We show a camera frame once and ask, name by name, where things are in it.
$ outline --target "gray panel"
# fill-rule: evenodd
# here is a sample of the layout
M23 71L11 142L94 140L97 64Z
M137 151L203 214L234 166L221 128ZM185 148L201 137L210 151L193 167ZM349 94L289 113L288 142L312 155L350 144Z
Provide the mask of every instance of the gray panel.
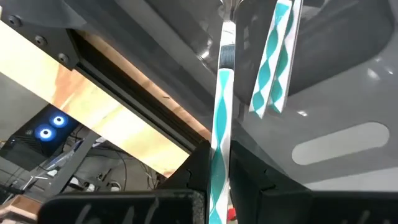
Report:
M398 33L374 59L290 96L282 114L268 112L263 119L247 114L243 128L301 183L397 167L398 139L393 137L398 134L396 52ZM392 137L385 146L307 166L292 160L296 145L367 122L387 126Z

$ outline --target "wooden board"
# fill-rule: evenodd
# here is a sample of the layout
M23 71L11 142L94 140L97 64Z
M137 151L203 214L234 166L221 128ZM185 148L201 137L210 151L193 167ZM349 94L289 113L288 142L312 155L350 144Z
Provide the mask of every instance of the wooden board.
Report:
M165 176L188 157L83 75L67 70L3 22L0 34L1 73Z
M125 59L119 52L107 44L98 36L79 32L79 34L87 40L93 47L100 51L105 57L117 65L122 71L129 75L138 84L144 87L152 96L159 100L169 110L173 111L181 120L186 122L193 130L202 135L205 139L211 139L211 133L190 113L182 108L170 95L160 89L148 77L146 77L137 67Z
M27 198L23 195L17 195L5 204L0 205L0 215L13 212L31 220L36 220L40 206L41 203L35 200Z

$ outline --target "electronic device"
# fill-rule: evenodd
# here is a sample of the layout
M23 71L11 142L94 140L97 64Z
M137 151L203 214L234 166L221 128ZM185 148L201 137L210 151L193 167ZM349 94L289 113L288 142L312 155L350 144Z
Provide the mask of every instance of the electronic device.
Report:
M54 155L78 125L78 121L49 104L7 140L0 156L32 170Z

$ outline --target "teal and white striped ribbon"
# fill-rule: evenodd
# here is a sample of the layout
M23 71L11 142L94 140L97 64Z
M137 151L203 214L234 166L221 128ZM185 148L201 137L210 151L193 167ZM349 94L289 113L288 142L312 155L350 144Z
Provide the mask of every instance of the teal and white striped ribbon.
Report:
M287 92L289 90L290 75L292 73L294 51L299 31L302 0L294 0L287 23L285 40L280 51L276 75L271 90L271 106L281 113L284 109Z
M234 42L235 24L224 22L221 33L220 57L223 46L234 44ZM226 223L229 194L229 147L231 144L234 70L220 68L220 57L218 59L219 69L216 84L213 130L211 133L211 148L214 149L214 156L211 160L209 212L209 223L211 224Z
M278 64L280 49L284 40L287 21L289 20L291 0L278 0L271 20L266 46L261 58L260 69L254 85L249 111L264 116L271 92L272 81Z

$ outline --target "blue circular light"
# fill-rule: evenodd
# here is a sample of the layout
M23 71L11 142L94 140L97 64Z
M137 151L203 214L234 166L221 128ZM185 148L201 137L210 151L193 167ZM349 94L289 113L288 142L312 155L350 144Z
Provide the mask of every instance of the blue circular light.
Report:
M51 141L57 135L57 130L48 124L41 124L35 129L35 137L42 141Z
M50 124L56 128L63 128L68 124L68 116L59 112L50 117Z

